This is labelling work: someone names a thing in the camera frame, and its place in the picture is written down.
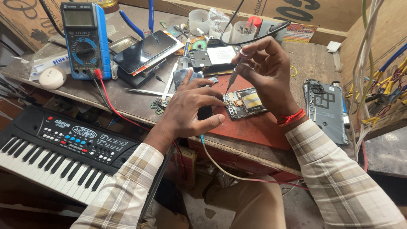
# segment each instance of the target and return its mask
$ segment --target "plastic cup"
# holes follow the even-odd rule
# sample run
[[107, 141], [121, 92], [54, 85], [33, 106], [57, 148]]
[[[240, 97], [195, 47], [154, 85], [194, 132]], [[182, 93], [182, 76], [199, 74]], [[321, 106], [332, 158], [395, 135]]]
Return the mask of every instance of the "plastic cup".
[[254, 34], [256, 33], [257, 27], [252, 24], [252, 31], [250, 34], [242, 34], [238, 30], [241, 29], [241, 26], [243, 26], [243, 29], [249, 29], [250, 30], [250, 22], [248, 21], [239, 21], [236, 22], [233, 26], [233, 34], [232, 34], [232, 43], [240, 43], [240, 42], [245, 42], [248, 40], [251, 40], [254, 38]]
[[189, 12], [189, 30], [195, 36], [202, 36], [198, 33], [197, 28], [201, 29], [204, 32], [204, 35], [209, 32], [209, 12], [203, 9], [195, 9]]
[[[223, 33], [223, 37], [222, 40], [226, 43], [229, 43], [230, 40], [230, 34], [232, 32], [232, 28], [233, 26], [231, 24], [229, 24], [228, 28], [225, 30], [225, 32]], [[216, 32], [213, 27], [209, 27], [209, 36], [213, 37], [213, 38], [217, 38], [220, 39], [221, 38], [221, 34], [219, 32]]]

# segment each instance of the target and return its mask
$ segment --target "red mat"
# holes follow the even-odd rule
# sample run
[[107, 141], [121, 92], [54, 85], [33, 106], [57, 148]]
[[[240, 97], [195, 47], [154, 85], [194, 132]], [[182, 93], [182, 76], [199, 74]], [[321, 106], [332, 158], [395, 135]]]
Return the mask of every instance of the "red mat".
[[[218, 77], [219, 82], [214, 84], [212, 88], [224, 94], [228, 87], [229, 78], [230, 75], [220, 75]], [[253, 85], [239, 75], [229, 89], [229, 92], [250, 88], [252, 86]], [[236, 121], [232, 121], [229, 118], [224, 107], [215, 108], [213, 113], [215, 115], [223, 114], [226, 119], [220, 126], [209, 131], [209, 133], [232, 137], [282, 150], [291, 149], [283, 130], [277, 125], [276, 118], [270, 112], [255, 114]]]

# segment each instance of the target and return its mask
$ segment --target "wooden desk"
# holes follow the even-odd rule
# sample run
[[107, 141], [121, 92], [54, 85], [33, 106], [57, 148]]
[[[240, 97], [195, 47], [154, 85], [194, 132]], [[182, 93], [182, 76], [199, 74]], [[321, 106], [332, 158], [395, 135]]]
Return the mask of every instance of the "wooden desk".
[[[122, 9], [140, 29], [147, 31], [147, 9], [122, 4], [120, 5], [120, 9]], [[167, 26], [170, 26], [172, 24], [186, 23], [187, 17], [157, 11], [155, 12], [154, 21], [155, 30], [164, 29], [159, 24], [160, 20], [165, 20]], [[112, 40], [117, 40], [127, 35], [138, 37], [125, 24], [118, 11], [106, 15], [106, 23], [107, 35]], [[306, 78], [314, 78], [328, 84], [334, 80], [340, 80], [340, 73], [334, 71], [335, 66], [333, 63], [333, 57], [330, 53], [326, 52], [326, 46], [311, 43], [283, 42], [282, 47], [290, 56], [291, 65], [295, 66], [298, 70], [297, 76], [291, 77], [290, 87], [294, 99], [300, 107], [305, 107], [302, 84]], [[29, 61], [28, 64], [22, 64], [19, 60], [16, 60], [4, 68], [1, 73], [7, 77], [40, 88], [41, 86], [38, 84], [38, 81], [28, 80], [33, 60], [45, 58], [62, 52], [63, 50], [65, 50], [65, 47], [48, 43], [35, 54], [22, 55], [22, 58]], [[167, 57], [167, 63], [165, 66], [160, 68], [156, 74], [167, 82], [171, 69], [177, 60], [178, 56], [170, 55]], [[106, 81], [105, 85], [112, 105], [122, 115], [151, 126], [155, 125], [160, 118], [160, 115], [155, 114], [154, 109], [150, 109], [150, 103], [155, 100], [155, 96], [124, 92], [123, 88], [128, 88], [130, 86], [120, 79]], [[165, 84], [156, 79], [152, 79], [143, 86], [144, 90], [158, 92], [164, 91], [164, 88]], [[56, 90], [50, 90], [50, 92], [108, 110], [104, 105], [94, 82], [91, 81], [74, 80], [71, 77], [68, 77], [66, 83], [62, 87]], [[172, 86], [169, 93], [174, 92], [175, 89]], [[190, 147], [199, 151], [199, 138], [191, 137], [188, 139], [188, 142]], [[218, 158], [221, 160], [221, 164], [228, 167], [237, 168], [250, 173], [280, 173], [281, 176], [277, 179], [280, 181], [293, 180], [295, 179], [294, 177], [301, 175], [300, 166], [292, 150], [278, 150], [228, 137], [216, 136], [214, 134], [206, 134], [205, 142], [215, 160]]]

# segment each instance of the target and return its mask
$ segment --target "pliers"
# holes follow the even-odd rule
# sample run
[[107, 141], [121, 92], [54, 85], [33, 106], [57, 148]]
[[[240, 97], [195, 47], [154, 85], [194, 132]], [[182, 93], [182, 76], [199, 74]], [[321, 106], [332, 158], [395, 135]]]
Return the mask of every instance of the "pliers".
[[[131, 20], [127, 17], [127, 15], [123, 12], [123, 10], [119, 11], [120, 16], [122, 16], [123, 20], [126, 22], [126, 24], [134, 31], [136, 34], [138, 34], [141, 39], [144, 39], [144, 33], [139, 29]], [[159, 43], [158, 38], [154, 35], [154, 4], [153, 0], [149, 0], [149, 35], [152, 35], [157, 43]]]

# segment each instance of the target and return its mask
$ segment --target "plaid shirt sleeve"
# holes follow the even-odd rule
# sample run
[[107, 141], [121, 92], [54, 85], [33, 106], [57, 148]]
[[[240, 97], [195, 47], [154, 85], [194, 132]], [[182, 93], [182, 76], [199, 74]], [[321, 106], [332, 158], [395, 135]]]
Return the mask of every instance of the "plaid shirt sleeve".
[[163, 159], [163, 155], [152, 146], [140, 144], [71, 228], [136, 228]]
[[407, 228], [389, 196], [312, 120], [286, 137], [327, 228]]

